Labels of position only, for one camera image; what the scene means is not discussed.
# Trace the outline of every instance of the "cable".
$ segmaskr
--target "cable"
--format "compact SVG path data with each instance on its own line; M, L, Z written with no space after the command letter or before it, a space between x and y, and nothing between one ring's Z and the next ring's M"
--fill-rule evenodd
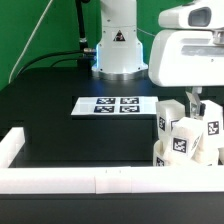
M155 36L156 36L156 35L153 34L153 33L148 33L148 32L146 32L146 31L144 31L144 30L142 30L142 29L139 29L139 28L137 28L137 30L139 30L140 32L145 33L145 34L147 34L147 35L149 35L149 36L152 36L152 37L155 37Z
M45 55L42 55L38 58L35 58L31 61L29 61L27 64L25 64L18 72L17 76L19 76L20 74L22 74L30 65L38 62L38 61L41 61L43 59L46 59L46 58L50 58L50 57L55 57L55 56L63 56L63 55L70 55L70 54L79 54L79 53L83 53L84 51L83 50L75 50L75 51L65 51L65 52L56 52L56 53L50 53L50 54L45 54Z
M66 58L66 59L61 59L56 62L54 62L50 67L54 67L56 64L64 61L79 61L79 60L94 60L94 57L88 57L88 58Z
M21 55L19 56L19 58L18 58L16 64L14 65L14 67L13 67L13 69L12 69L10 75L9 75L9 83L11 83L13 73L15 72L15 70L16 70L18 64L20 63L20 61L22 60L23 56L25 55L25 53L26 53L26 51L27 51L27 49L28 49L28 47L29 47L31 41L33 40L33 37L35 36L35 34L36 34L38 28L40 27L40 25L41 25L41 23L42 23L42 21L43 21L45 15L47 14L49 8L51 7L51 4L53 3L53 1L54 1L54 0L50 0L50 1L49 1L47 7L45 8L43 14L41 15L41 17L40 17L40 19L39 19L37 25L35 26L35 28L34 28L32 34L31 34L29 40L27 41L27 43L26 43L26 45L25 45L25 47L24 47L24 49L23 49Z

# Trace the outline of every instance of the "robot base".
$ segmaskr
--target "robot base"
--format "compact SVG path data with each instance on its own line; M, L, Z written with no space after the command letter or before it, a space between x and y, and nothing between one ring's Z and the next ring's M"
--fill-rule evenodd
M101 71L92 71L93 77L106 79L106 80L131 80L131 79L139 79L147 77L148 69L139 70L133 73L121 73L121 74L113 74L113 73L104 73Z

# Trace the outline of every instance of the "black cable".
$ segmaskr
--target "black cable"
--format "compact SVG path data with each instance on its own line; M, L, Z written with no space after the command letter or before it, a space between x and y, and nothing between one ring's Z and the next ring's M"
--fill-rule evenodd
M75 51L65 51L65 52L55 52L55 53L50 53L50 54L45 54L45 55L42 55L40 57L37 57L31 61L29 61L27 64L25 64L20 70L19 72L17 73L17 76L18 75L21 75L30 65L38 62L38 61L41 61L43 59L46 59L46 58L50 58L50 57L55 57L55 56L63 56L63 55L70 55L70 54L79 54L79 53L83 53L83 50L75 50Z
M60 63L60 62L64 62L64 61L79 61L79 60L94 60L94 57L89 57L89 58L65 58L65 59L61 59L58 60L56 62L54 62L50 67L54 67L56 64Z

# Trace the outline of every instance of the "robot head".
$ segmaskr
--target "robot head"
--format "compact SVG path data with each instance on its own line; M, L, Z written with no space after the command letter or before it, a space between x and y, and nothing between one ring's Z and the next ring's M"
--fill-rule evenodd
M159 25L174 29L214 30L224 27L223 0L197 0L159 15Z

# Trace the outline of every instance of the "white box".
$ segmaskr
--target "white box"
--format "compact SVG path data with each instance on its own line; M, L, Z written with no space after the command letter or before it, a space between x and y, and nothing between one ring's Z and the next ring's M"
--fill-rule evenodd
M197 147L193 159L201 165L217 166L219 162L219 150L210 149L204 151L201 150L200 147Z
M167 166L167 161L163 158L163 142L158 140L153 148L153 166Z
M170 137L174 125L185 117L185 106L176 100L156 103L158 137L164 144Z
M224 147L223 108L210 100L204 100L201 103L206 106L205 114L203 117L195 117L204 121L205 125L199 147L201 150Z
M164 159L167 153L173 151L191 158L197 148L204 130L204 122L184 117L174 126L170 141L166 146Z

